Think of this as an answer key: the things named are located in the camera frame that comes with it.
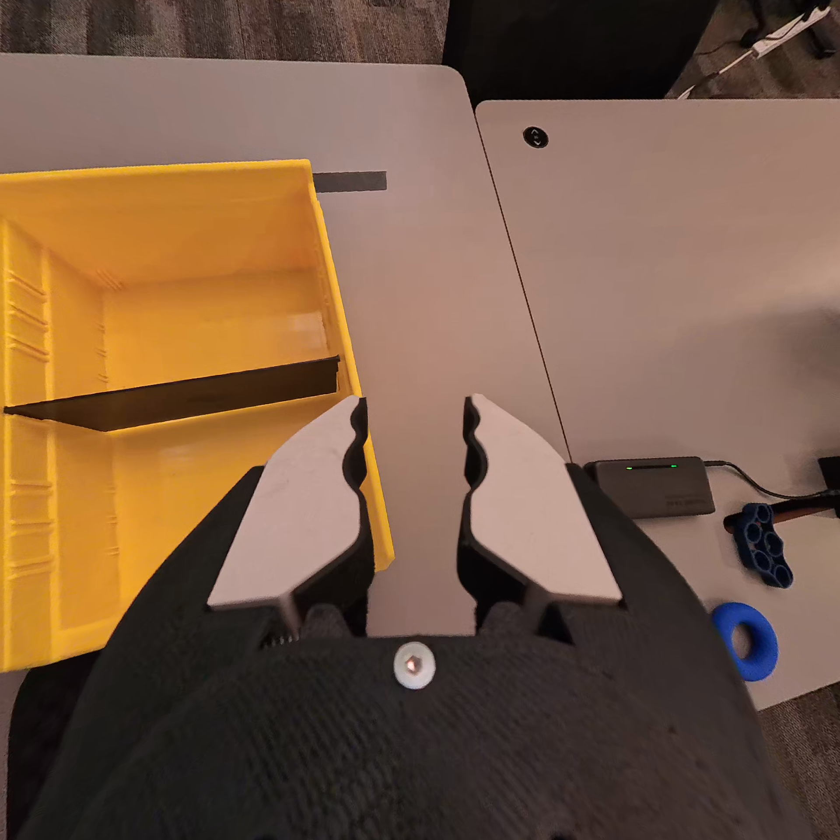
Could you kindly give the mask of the grey tape strip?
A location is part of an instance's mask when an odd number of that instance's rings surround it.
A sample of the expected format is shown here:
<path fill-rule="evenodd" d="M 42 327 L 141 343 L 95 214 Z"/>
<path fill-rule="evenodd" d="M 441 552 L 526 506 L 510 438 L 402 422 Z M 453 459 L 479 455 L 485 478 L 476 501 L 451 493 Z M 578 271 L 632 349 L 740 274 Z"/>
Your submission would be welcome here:
<path fill-rule="evenodd" d="M 314 172 L 316 193 L 376 193 L 387 189 L 386 171 Z"/>

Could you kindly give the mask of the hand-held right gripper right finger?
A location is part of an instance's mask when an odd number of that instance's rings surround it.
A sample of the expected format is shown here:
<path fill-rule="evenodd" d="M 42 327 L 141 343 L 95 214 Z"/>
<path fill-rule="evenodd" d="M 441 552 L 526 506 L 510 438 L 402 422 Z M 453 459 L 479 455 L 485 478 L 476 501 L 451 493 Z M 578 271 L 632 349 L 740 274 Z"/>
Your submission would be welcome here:
<path fill-rule="evenodd" d="M 622 593 L 565 460 L 481 394 L 465 399 L 458 578 L 478 605 L 614 606 Z"/>

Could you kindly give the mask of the blue finger exerciser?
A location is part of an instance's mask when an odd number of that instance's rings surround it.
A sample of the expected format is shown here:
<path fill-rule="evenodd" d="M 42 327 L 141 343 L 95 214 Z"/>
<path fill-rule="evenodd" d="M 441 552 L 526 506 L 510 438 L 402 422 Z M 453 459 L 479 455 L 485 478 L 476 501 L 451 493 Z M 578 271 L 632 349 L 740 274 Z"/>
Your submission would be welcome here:
<path fill-rule="evenodd" d="M 771 506 L 745 505 L 731 523 L 731 534 L 745 569 L 769 587 L 792 587 L 794 575 L 784 555 L 784 541 L 775 529 Z"/>

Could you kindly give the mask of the yellow plastic bin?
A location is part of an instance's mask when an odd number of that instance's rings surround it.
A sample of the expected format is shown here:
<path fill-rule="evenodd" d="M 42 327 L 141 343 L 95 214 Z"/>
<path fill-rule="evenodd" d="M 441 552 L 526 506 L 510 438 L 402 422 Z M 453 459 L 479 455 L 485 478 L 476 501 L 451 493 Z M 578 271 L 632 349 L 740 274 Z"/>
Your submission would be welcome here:
<path fill-rule="evenodd" d="M 2 673 L 98 651 L 230 488 L 363 392 L 309 161 L 3 174 Z M 100 433 L 5 406 L 339 356 L 338 391 Z"/>

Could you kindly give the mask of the white black floor stand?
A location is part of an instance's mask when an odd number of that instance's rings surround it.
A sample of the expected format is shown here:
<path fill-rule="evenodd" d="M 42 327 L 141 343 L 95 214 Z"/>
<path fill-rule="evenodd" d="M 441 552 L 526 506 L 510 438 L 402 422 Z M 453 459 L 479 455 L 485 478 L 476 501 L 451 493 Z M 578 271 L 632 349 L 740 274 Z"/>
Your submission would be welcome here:
<path fill-rule="evenodd" d="M 753 2 L 752 13 L 757 25 L 747 30 L 737 42 L 737 46 L 741 50 L 740 54 L 736 58 L 731 59 L 727 64 L 698 78 L 673 98 L 678 101 L 684 101 L 693 96 L 697 96 L 700 89 L 725 76 L 743 62 L 747 60 L 761 60 L 780 47 L 787 45 L 800 35 L 821 24 L 830 14 L 832 5 L 833 2 L 831 1 L 801 2 L 802 10 L 797 16 L 788 20 L 774 31 L 769 31 L 769 24 L 762 3 Z"/>

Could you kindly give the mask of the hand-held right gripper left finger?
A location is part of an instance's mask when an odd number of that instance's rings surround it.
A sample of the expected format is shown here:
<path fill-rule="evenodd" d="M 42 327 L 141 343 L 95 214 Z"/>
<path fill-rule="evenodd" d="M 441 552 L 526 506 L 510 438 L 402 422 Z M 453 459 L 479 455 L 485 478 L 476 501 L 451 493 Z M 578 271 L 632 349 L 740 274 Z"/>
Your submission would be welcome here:
<path fill-rule="evenodd" d="M 266 462 L 207 607 L 271 607 L 300 631 L 312 607 L 335 606 L 367 629 L 375 549 L 368 505 L 363 397 L 351 395 L 295 433 Z"/>

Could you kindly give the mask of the black bin divider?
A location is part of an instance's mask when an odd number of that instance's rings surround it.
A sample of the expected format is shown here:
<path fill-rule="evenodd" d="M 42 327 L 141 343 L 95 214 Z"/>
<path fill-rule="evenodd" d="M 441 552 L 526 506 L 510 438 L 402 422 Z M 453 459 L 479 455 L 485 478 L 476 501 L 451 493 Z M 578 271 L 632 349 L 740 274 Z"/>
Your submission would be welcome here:
<path fill-rule="evenodd" d="M 338 391 L 340 357 L 5 406 L 4 414 L 110 433 Z"/>

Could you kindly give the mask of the grey power bank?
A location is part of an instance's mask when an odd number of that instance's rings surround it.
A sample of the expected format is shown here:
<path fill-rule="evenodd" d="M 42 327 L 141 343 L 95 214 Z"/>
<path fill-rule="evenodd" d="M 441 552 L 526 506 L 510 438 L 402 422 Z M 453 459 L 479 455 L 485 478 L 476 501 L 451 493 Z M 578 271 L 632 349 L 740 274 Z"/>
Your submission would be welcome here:
<path fill-rule="evenodd" d="M 633 520 L 711 515 L 716 506 L 696 456 L 596 460 L 584 471 Z"/>

